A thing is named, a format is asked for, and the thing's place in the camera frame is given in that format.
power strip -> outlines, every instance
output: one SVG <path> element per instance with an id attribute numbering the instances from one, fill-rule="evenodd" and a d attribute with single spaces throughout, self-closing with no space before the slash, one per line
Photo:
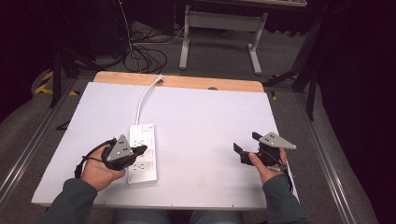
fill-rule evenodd
<path id="1" fill-rule="evenodd" d="M 136 158 L 128 167 L 128 184 L 149 183 L 157 181 L 157 162 L 155 154 L 154 124 L 133 125 L 130 130 L 130 145 L 146 145 L 146 152 Z"/>

hand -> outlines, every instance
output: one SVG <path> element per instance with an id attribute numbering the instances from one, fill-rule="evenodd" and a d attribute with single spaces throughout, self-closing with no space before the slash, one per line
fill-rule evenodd
<path id="1" fill-rule="evenodd" d="M 110 147 L 110 145 L 107 144 L 100 147 L 91 154 L 91 157 L 101 160 L 102 152 L 107 147 Z M 100 191 L 105 189 L 114 180 L 123 176 L 125 176 L 125 169 L 120 171 L 110 170 L 101 161 L 88 159 L 82 172 L 81 180 L 92 185 L 97 191 Z"/>
<path id="2" fill-rule="evenodd" d="M 286 164 L 287 160 L 286 160 L 286 152 L 285 149 L 280 148 L 279 149 L 280 152 L 280 159 L 282 160 L 282 162 L 284 164 Z M 260 174 L 260 179 L 262 180 L 262 183 L 265 184 L 265 182 L 267 182 L 269 179 L 271 179 L 272 177 L 276 176 L 276 175 L 283 175 L 285 173 L 283 172 L 276 172 L 276 171 L 271 171 L 269 170 L 264 164 L 262 164 L 262 161 L 260 160 L 259 157 L 257 157 L 256 154 L 254 154 L 253 152 L 250 152 L 248 154 L 251 163 L 253 163 L 254 166 L 256 166 L 257 171 L 259 171 Z"/>

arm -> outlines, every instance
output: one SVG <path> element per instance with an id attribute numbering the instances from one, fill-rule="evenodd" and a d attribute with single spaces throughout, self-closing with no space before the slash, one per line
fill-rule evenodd
<path id="1" fill-rule="evenodd" d="M 109 145 L 99 148 L 91 157 L 101 160 L 106 147 Z M 125 170 L 109 170 L 100 161 L 87 160 L 81 179 L 73 178 L 64 182 L 63 191 L 39 223 L 85 223 L 97 192 L 123 176 Z"/>
<path id="2" fill-rule="evenodd" d="M 280 149 L 280 157 L 286 163 L 286 152 Z M 274 172 L 262 164 L 254 153 L 249 153 L 262 180 L 262 189 L 267 201 L 268 223 L 311 223 L 293 194 L 289 192 L 289 182 L 283 172 Z"/>

table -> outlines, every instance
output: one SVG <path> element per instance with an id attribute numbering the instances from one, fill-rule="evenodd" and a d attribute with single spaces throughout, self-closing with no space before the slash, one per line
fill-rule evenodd
<path id="1" fill-rule="evenodd" d="M 73 177 L 82 155 L 109 136 L 129 136 L 126 132 L 134 124 L 135 104 L 155 77 L 115 72 L 96 75 L 84 91 L 32 203 L 50 205 L 63 182 Z M 257 171 L 241 164 L 233 152 L 233 142 L 246 150 L 257 148 L 251 132 L 277 133 L 262 84 L 174 76 L 164 76 L 163 81 L 161 87 L 148 92 L 140 117 L 141 123 L 156 126 L 158 181 L 129 186 L 126 175 L 101 191 L 94 205 L 264 209 Z M 210 87 L 219 90 L 203 90 Z"/>
<path id="2" fill-rule="evenodd" d="M 281 0 L 242 0 L 242 3 L 257 3 L 265 5 L 286 6 L 286 7 L 305 7 L 306 2 L 289 2 Z M 248 17 L 237 15 L 224 15 L 218 13 L 206 13 L 190 11 L 191 6 L 186 5 L 184 19 L 184 37 L 180 55 L 179 68 L 185 70 L 187 68 L 187 59 L 189 55 L 189 30 L 190 27 L 227 29 L 237 31 L 256 32 L 253 44 L 248 44 L 247 49 L 250 55 L 254 72 L 256 75 L 262 74 L 259 59 L 257 58 L 256 49 L 262 36 L 268 13 L 262 13 L 261 17 Z"/>

sleeve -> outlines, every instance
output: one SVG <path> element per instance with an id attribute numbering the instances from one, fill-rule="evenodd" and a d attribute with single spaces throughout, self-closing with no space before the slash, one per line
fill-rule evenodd
<path id="1" fill-rule="evenodd" d="M 96 189 L 80 179 L 68 179 L 39 223 L 85 223 Z"/>
<path id="2" fill-rule="evenodd" d="M 296 197 L 289 192 L 289 182 L 285 175 L 269 179 L 262 189 L 269 209 L 268 224 L 312 223 Z"/>

